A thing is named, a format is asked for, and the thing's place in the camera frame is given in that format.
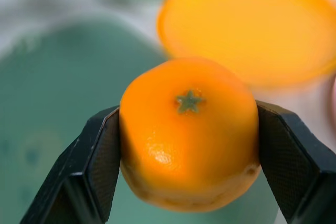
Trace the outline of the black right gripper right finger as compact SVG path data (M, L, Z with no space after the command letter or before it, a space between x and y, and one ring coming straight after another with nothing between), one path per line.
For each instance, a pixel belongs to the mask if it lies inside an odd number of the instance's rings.
M286 222L335 224L335 153L295 113L257 106L260 163Z

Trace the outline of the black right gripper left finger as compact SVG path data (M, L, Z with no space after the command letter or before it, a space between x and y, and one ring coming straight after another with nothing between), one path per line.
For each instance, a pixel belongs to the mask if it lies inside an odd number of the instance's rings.
M92 116L59 155L21 223L106 223L120 167L119 107Z

